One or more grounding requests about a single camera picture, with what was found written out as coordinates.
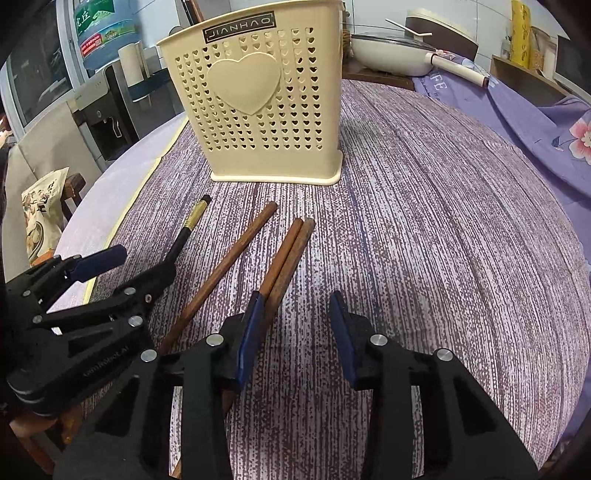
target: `white pot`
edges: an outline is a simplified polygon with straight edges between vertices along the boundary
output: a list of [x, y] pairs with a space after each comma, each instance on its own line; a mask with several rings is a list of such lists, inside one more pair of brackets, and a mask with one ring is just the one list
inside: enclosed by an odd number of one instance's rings
[[438, 57], [435, 48], [409, 38], [385, 38], [372, 35], [351, 35], [355, 59], [372, 70], [422, 77], [435, 66], [454, 73], [481, 87], [488, 87], [488, 77], [468, 67]]

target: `chopstick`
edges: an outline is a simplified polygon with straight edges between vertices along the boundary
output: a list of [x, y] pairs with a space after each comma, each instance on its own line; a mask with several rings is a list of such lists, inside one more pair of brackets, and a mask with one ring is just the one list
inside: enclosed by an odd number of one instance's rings
[[212, 198], [209, 195], [203, 195], [203, 197], [201, 197], [201, 200], [199, 200], [197, 204], [193, 207], [193, 210], [191, 210], [191, 213], [187, 217], [187, 220], [185, 221], [183, 228], [181, 228], [181, 231], [178, 233], [177, 238], [173, 243], [173, 246], [170, 248], [168, 254], [166, 255], [167, 261], [171, 261], [173, 263], [176, 261], [176, 259], [180, 255], [180, 252], [183, 250], [183, 247], [187, 243], [187, 240], [189, 239], [191, 232], [195, 229], [199, 220], [201, 219], [201, 217], [205, 213], [205, 210], [211, 202]]
[[292, 223], [290, 229], [287, 231], [287, 235], [283, 239], [279, 250], [277, 251], [275, 258], [273, 258], [273, 262], [271, 262], [271, 266], [267, 273], [265, 274], [265, 278], [261, 283], [261, 287], [259, 288], [259, 292], [265, 298], [269, 296], [279, 273], [281, 272], [281, 268], [287, 259], [291, 247], [293, 246], [294, 242], [296, 241], [296, 237], [298, 233], [300, 233], [301, 226], [304, 224], [301, 218], [296, 218]]
[[[259, 288], [259, 292], [267, 297], [265, 302], [265, 318], [262, 328], [266, 331], [273, 322], [283, 300], [287, 287], [296, 271], [308, 241], [314, 232], [316, 223], [314, 219], [307, 218], [305, 221], [297, 218], [291, 224], [289, 231], [283, 239], [273, 262], [265, 274], [265, 278]], [[236, 392], [224, 390], [222, 392], [222, 411], [224, 418], [232, 408]], [[182, 458], [178, 459], [172, 476], [181, 478], [183, 473]]]
[[183, 330], [203, 306], [205, 300], [211, 295], [213, 289], [218, 283], [220, 283], [220, 280], [226, 275], [226, 273], [228, 273], [240, 254], [244, 252], [248, 244], [250, 244], [252, 239], [255, 238], [256, 234], [261, 231], [261, 228], [276, 211], [277, 204], [275, 202], [267, 203], [262, 212], [252, 221], [241, 237], [228, 251], [226, 256], [222, 258], [222, 261], [211, 272], [203, 285], [201, 285], [191, 302], [184, 308], [180, 317], [174, 322], [173, 326], [162, 340], [162, 343], [158, 347], [158, 353], [160, 355], [165, 355], [170, 351], [174, 343], [182, 335]]
[[267, 302], [265, 303], [265, 323], [263, 328], [266, 330], [271, 326], [275, 315], [277, 315], [277, 310], [279, 309], [279, 305], [283, 300], [285, 292], [287, 291], [287, 287], [291, 283], [291, 279], [294, 276], [296, 268], [300, 263], [300, 259], [304, 254], [304, 250], [308, 245], [308, 241], [312, 236], [312, 232], [314, 232], [314, 228], [316, 227], [316, 222], [312, 218], [307, 218], [298, 235], [294, 241], [293, 246], [291, 247], [289, 255], [285, 259], [285, 263], [281, 267], [281, 272], [273, 285], [271, 292], [267, 298]]

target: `jianhao logo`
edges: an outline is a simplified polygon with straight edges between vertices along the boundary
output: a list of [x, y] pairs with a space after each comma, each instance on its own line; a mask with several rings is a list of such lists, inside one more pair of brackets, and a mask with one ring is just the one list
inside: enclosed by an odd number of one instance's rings
[[273, 28], [275, 24], [275, 13], [265, 12], [263, 14], [252, 15], [250, 17], [238, 18], [231, 22], [226, 22], [203, 30], [205, 43], [211, 43], [221, 38], [231, 37], [240, 33], [261, 30], [263, 28]]

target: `patterned tablecloth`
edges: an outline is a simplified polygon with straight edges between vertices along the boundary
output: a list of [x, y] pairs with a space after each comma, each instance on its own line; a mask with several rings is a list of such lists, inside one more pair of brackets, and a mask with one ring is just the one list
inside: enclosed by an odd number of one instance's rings
[[[519, 149], [457, 110], [351, 81], [342, 107], [343, 177], [332, 187], [214, 183], [186, 127], [115, 235], [126, 264], [98, 279], [92, 300], [162, 259], [196, 199], [210, 194], [176, 282], [152, 313], [158, 343], [274, 200], [278, 212], [177, 345], [186, 349], [244, 309], [293, 218], [315, 218], [252, 382], [228, 417], [236, 479], [359, 478], [370, 396], [342, 377], [327, 318], [337, 288], [404, 347], [453, 350], [542, 464], [589, 357], [591, 292], [568, 219]], [[415, 459], [419, 470], [421, 453]]]

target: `brown chopstick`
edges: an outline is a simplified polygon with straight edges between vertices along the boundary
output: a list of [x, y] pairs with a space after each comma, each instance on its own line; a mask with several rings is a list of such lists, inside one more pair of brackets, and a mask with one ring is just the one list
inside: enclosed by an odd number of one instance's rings
[[261, 228], [267, 223], [269, 218], [277, 211], [277, 204], [275, 202], [269, 202], [263, 208], [262, 212], [252, 221], [248, 228], [244, 231], [241, 237], [228, 251], [226, 256], [222, 258], [222, 261], [217, 267], [211, 272], [207, 280], [201, 285], [191, 302], [184, 308], [180, 317], [174, 322], [171, 329], [168, 331], [160, 347], [158, 347], [158, 353], [160, 355], [167, 354], [174, 343], [182, 335], [183, 330], [191, 322], [195, 314], [205, 303], [205, 300], [211, 295], [213, 289], [217, 286], [220, 280], [228, 273], [231, 266], [236, 262], [238, 257], [248, 244], [255, 238], [255, 235], [261, 231]]
[[[271, 326], [275, 315], [277, 315], [279, 305], [304, 254], [304, 250], [315, 226], [316, 223], [312, 218], [307, 218], [305, 222], [299, 218], [295, 219], [283, 239], [277, 254], [273, 258], [269, 270], [265, 274], [265, 278], [259, 288], [259, 292], [267, 297], [265, 318], [262, 325], [264, 332]], [[222, 411], [224, 417], [228, 415], [235, 398], [236, 392], [232, 390], [224, 390], [222, 392]], [[179, 458], [172, 476], [181, 478], [182, 473], [182, 458]]]
[[290, 253], [287, 255], [285, 263], [281, 267], [281, 272], [279, 273], [265, 304], [264, 330], [271, 326], [275, 315], [277, 315], [277, 310], [283, 300], [283, 295], [285, 295], [287, 287], [291, 283], [291, 279], [296, 271], [298, 263], [300, 263], [301, 256], [304, 254], [306, 245], [308, 245], [308, 240], [310, 240], [315, 227], [316, 222], [314, 219], [307, 218], [304, 221], [293, 247], [291, 247]]
[[296, 218], [291, 223], [291, 227], [288, 230], [287, 235], [283, 239], [281, 246], [275, 255], [275, 258], [273, 258], [273, 262], [271, 262], [271, 266], [269, 267], [269, 270], [267, 270], [267, 274], [261, 283], [261, 288], [259, 288], [259, 292], [265, 298], [267, 298], [269, 293], [271, 293], [271, 289], [273, 288], [273, 285], [275, 284], [275, 281], [281, 272], [281, 268], [285, 263], [285, 259], [287, 259], [287, 255], [289, 255], [291, 247], [296, 241], [296, 237], [303, 224], [304, 222], [301, 218]]

